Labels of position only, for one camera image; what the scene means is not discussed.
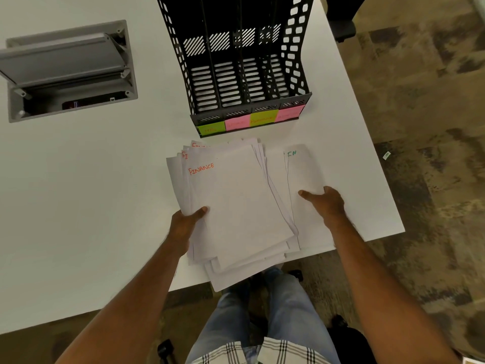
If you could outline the person's right hand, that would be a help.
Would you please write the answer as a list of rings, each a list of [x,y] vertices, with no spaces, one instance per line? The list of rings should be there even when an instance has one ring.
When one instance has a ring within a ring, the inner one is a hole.
[[[324,224],[332,228],[337,222],[347,219],[344,201],[340,193],[330,186],[324,186],[324,199],[318,203],[310,203],[323,218]]]

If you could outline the person's left hand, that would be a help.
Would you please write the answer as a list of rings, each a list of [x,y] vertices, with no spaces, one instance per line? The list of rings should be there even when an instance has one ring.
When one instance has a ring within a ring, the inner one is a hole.
[[[189,215],[185,215],[181,210],[172,215],[171,225],[164,241],[164,244],[167,244],[179,258],[188,252],[189,240],[197,223],[192,222]]]

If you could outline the white sheet with green lettering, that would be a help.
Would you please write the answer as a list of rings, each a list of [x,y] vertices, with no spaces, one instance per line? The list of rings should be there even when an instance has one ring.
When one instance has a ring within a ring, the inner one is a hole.
[[[332,251],[335,248],[334,242],[323,218],[313,205],[298,193],[300,190],[317,195],[324,192],[324,179],[317,162],[307,146],[303,144],[285,147],[284,156],[300,250],[311,251],[314,254]]]

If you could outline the stack of white papers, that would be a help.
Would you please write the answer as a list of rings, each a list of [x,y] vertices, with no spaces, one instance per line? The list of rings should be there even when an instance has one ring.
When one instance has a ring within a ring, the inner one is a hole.
[[[282,150],[256,138],[215,146],[192,142],[166,159],[180,210],[206,206],[190,237],[189,265],[221,291],[302,249]]]

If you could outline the person's left forearm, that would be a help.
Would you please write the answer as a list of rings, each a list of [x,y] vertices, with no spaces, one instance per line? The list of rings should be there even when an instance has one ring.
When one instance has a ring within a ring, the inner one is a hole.
[[[169,232],[145,266],[93,318],[55,364],[142,364],[188,236]]]

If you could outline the person's right forearm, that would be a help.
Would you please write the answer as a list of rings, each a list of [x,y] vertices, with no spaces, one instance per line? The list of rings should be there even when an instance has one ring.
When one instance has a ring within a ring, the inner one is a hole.
[[[326,215],[362,328],[378,364],[460,364],[445,335],[363,241],[344,213]]]

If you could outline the green sticky note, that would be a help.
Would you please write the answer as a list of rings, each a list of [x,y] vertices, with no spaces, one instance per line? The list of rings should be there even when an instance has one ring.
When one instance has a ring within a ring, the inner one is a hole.
[[[227,131],[224,121],[201,125],[197,127],[197,130],[201,138],[224,133]]]

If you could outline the pink sticky note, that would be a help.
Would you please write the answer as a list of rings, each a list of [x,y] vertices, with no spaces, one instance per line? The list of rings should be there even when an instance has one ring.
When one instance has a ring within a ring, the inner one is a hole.
[[[305,106],[299,105],[280,109],[275,117],[275,123],[299,118]]]
[[[231,117],[224,121],[226,131],[234,131],[249,128],[251,125],[251,115]]]

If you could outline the yellow-green sticky note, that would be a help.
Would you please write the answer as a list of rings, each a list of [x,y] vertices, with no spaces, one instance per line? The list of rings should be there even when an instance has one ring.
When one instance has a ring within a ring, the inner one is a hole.
[[[276,116],[278,115],[278,112],[278,109],[272,109],[251,113],[249,126],[257,127],[274,123],[276,122]]]

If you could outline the black mesh file organizer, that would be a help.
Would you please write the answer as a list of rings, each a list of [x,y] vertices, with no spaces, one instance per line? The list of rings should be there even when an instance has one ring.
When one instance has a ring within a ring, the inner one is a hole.
[[[196,129],[309,101],[301,50],[313,0],[157,2]]]

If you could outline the white plaid shirt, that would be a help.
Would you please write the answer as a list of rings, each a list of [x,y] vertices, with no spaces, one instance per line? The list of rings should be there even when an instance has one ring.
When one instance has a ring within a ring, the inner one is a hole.
[[[331,364],[313,349],[287,340],[265,337],[262,345],[243,348],[230,342],[189,364]]]

